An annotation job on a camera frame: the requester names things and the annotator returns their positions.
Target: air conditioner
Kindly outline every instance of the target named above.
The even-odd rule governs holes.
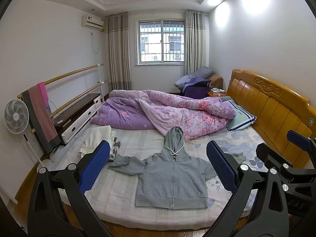
[[[81,18],[81,26],[101,31],[103,28],[103,21],[87,15]]]

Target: gray striped curtain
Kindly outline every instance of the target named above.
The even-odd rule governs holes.
[[[109,91],[132,90],[127,12],[105,18],[105,70]]]
[[[185,69],[192,74],[206,65],[205,22],[203,14],[197,11],[185,12]]]

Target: nightstand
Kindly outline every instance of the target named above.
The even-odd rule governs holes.
[[[209,92],[207,92],[207,96],[208,97],[224,97],[226,96],[225,92],[222,93],[216,93],[216,92],[212,92],[211,90]]]

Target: bed sheet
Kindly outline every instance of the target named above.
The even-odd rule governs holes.
[[[80,146],[88,135],[91,127],[89,124],[81,130],[80,136],[70,144],[70,148],[54,165],[56,169],[64,169],[70,163],[80,160],[78,153]],[[119,153],[122,156],[136,156],[145,159],[155,152],[160,152],[163,147],[164,137],[157,130],[121,130],[116,131],[121,141]],[[206,156],[206,145],[215,140],[227,153],[240,153],[246,156],[246,163],[253,170],[267,171],[263,163],[256,157],[255,150],[262,138],[252,128],[228,132],[226,129],[213,135],[205,135],[195,140],[187,141],[185,149],[191,156]],[[138,184],[137,176],[127,176],[108,169],[106,165],[100,172],[93,188],[85,193],[100,219],[120,224],[130,228],[152,230],[180,230],[200,229],[210,227],[227,204],[231,192],[225,190],[220,179],[214,177],[207,181],[208,208],[204,210],[164,210],[154,208],[135,207],[135,193]],[[60,190],[63,202],[69,204],[64,190]],[[252,191],[245,207],[243,216],[249,214],[256,191]]]

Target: hoodie pocket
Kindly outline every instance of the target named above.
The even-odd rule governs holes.
[[[176,184],[174,190],[175,198],[198,198],[200,197],[200,194],[200,191],[195,187],[192,180],[181,181],[180,183]]]
[[[172,183],[163,181],[157,178],[146,189],[146,194],[148,196],[154,196],[154,197],[171,198],[171,193],[172,193]]]

